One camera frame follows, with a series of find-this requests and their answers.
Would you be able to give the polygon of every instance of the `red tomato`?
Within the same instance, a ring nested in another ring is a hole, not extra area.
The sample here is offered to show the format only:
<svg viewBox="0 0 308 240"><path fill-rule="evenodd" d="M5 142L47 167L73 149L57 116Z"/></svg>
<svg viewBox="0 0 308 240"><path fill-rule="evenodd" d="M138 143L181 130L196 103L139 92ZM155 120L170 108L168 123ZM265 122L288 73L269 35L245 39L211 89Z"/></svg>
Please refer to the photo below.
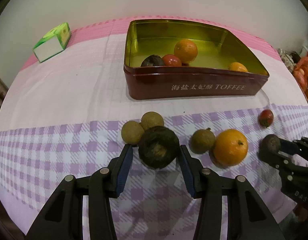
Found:
<svg viewBox="0 0 308 240"><path fill-rule="evenodd" d="M261 114L259 114L259 124L263 127L269 127L274 119L273 112L269 109L263 110Z"/></svg>
<svg viewBox="0 0 308 240"><path fill-rule="evenodd" d="M181 67L182 62L181 60L172 54L167 54L164 57L162 57L162 60L164 61L164 64L166 66L171 66L171 67Z"/></svg>

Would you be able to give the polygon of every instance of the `purple checkered tablecloth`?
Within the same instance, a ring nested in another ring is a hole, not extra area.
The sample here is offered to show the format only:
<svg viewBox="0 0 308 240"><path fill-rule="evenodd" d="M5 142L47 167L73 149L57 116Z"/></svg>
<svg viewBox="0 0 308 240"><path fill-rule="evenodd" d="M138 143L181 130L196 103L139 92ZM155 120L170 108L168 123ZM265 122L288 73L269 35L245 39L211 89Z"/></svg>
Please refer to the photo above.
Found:
<svg viewBox="0 0 308 240"><path fill-rule="evenodd" d="M214 166L208 154L191 154L219 175L246 176L275 218L281 220L295 204L279 191L281 182L277 170L258 160L258 144L270 133L288 140L308 137L308 106L271 104L267 108L275 116L268 129L257 124L257 116L263 110L260 108L170 116L164 121L180 143L186 145L197 129L210 127L216 135L229 128L243 132L249 142L249 152L237 166L223 170ZM120 130L126 121L0 131L0 186L38 213L67 174L77 178L91 175L120 154L124 145ZM307 165L298 157L294 161ZM85 198L83 208L85 239L89 239L87 201ZM191 199L187 193L175 161L162 170L150 170L141 164L134 148L125 190L110 203L118 239L189 239L194 234L200 200ZM226 214L223 199L221 239L226 235Z"/></svg>

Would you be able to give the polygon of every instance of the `white wall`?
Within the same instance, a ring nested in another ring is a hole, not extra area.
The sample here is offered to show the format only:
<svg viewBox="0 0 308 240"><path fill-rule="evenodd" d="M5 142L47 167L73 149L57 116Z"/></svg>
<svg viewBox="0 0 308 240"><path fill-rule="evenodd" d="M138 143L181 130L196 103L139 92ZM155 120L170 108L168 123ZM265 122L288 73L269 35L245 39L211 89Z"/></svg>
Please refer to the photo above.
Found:
<svg viewBox="0 0 308 240"><path fill-rule="evenodd" d="M0 77L10 86L32 47L67 21L71 29L135 15L174 15L222 23L300 49L308 13L299 0L11 0L0 17Z"/></svg>

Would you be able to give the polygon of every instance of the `red tin box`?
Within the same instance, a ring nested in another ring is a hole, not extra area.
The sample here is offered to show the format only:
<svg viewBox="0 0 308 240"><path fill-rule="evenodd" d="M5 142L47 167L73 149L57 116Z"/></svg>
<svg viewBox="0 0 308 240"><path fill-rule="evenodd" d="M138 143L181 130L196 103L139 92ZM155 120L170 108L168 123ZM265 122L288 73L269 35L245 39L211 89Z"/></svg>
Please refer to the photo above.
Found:
<svg viewBox="0 0 308 240"><path fill-rule="evenodd" d="M198 56L190 66L140 67L149 55L173 54L175 44L190 39ZM227 70L240 62L246 72ZM124 72L129 95L154 98L255 95L269 78L261 62L226 29L183 20L135 20L129 25Z"/></svg>

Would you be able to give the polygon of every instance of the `orange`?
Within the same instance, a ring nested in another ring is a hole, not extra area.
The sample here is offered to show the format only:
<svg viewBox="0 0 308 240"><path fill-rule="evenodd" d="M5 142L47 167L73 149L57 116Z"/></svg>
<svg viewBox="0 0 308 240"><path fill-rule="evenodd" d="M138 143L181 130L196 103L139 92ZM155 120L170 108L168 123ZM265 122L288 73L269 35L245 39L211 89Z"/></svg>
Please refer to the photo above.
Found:
<svg viewBox="0 0 308 240"><path fill-rule="evenodd" d="M221 165L234 166L246 157L248 147L248 141L243 133L235 129L229 129L217 136L213 154Z"/></svg>
<svg viewBox="0 0 308 240"><path fill-rule="evenodd" d="M177 56L183 64L188 64L195 60L197 56L197 46L188 39L180 40L174 47L174 55Z"/></svg>
<svg viewBox="0 0 308 240"><path fill-rule="evenodd" d="M239 62L231 63L230 66L229 66L229 70L248 72L247 68L243 64L241 64Z"/></svg>

